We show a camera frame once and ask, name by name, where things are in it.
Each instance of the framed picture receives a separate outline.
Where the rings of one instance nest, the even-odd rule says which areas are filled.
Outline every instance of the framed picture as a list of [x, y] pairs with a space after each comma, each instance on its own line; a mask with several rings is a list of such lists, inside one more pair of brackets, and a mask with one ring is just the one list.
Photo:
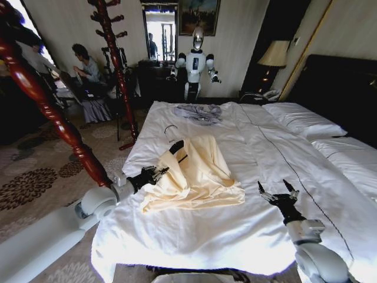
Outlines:
[[201, 26], [205, 36], [215, 36], [220, 0], [180, 0], [179, 35], [192, 35]]

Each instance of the headboard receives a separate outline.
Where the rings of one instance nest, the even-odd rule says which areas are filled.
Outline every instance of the headboard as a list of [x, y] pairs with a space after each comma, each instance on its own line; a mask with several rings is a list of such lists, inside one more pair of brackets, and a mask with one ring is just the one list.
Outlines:
[[377, 61], [310, 55], [287, 101], [377, 148]]

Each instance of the robot finger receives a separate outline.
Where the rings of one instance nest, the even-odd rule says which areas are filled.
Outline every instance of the robot finger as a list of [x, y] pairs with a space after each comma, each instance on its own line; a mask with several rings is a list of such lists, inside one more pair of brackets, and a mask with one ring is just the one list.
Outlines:
[[258, 181], [259, 193], [265, 193], [262, 184]]
[[299, 194], [299, 191], [298, 190], [295, 190], [294, 188], [293, 188], [293, 186], [290, 184], [290, 183], [288, 183], [287, 181], [285, 181], [284, 179], [283, 179], [283, 182], [284, 182], [284, 184], [285, 184], [285, 186], [287, 187], [287, 189], [288, 189], [288, 191], [290, 192], [290, 198], [291, 199], [297, 199], [297, 196], [298, 196], [298, 194]]

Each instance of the window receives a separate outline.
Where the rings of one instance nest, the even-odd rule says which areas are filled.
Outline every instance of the window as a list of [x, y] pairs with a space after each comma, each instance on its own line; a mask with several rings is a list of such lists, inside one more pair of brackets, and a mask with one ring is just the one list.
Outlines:
[[[38, 33], [37, 28], [33, 24], [32, 20], [30, 19], [21, 0], [8, 0], [8, 2], [12, 5], [13, 8], [17, 9], [24, 17], [25, 22], [22, 25], [25, 28], [31, 29], [37, 36], [42, 38], [41, 35]], [[51, 64], [55, 64], [45, 46], [43, 46], [41, 55], [45, 57], [48, 61], [50, 61]]]
[[150, 60], [177, 58], [177, 5], [143, 4], [143, 18]]

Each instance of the pillow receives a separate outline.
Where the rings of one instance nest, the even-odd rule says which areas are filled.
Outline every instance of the pillow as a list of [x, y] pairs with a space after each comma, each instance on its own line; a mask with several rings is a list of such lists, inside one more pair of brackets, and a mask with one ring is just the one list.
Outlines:
[[312, 145], [377, 204], [377, 150], [351, 137], [316, 140]]
[[344, 136], [340, 126], [296, 103], [272, 103], [262, 106], [292, 132], [308, 139]]

